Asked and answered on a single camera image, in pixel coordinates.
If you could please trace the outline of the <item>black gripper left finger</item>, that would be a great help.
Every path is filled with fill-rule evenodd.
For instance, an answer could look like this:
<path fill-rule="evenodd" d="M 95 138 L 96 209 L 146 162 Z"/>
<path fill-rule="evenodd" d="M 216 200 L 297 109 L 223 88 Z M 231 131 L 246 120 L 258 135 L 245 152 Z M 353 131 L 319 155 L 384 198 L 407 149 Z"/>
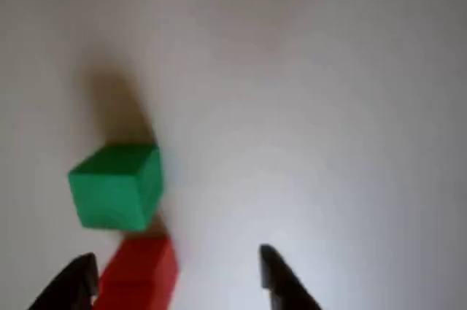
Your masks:
<path fill-rule="evenodd" d="M 94 253 L 73 259 L 29 306 L 30 310 L 92 309 L 99 293 L 99 273 Z"/>

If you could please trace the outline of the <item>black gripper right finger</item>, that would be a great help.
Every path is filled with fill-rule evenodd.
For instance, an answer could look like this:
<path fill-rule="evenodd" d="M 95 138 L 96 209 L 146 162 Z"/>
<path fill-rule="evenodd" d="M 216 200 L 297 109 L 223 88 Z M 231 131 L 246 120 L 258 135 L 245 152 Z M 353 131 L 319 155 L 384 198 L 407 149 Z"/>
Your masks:
<path fill-rule="evenodd" d="M 271 309 L 321 309 L 272 245 L 259 246 L 259 259 L 261 287 L 269 292 Z"/>

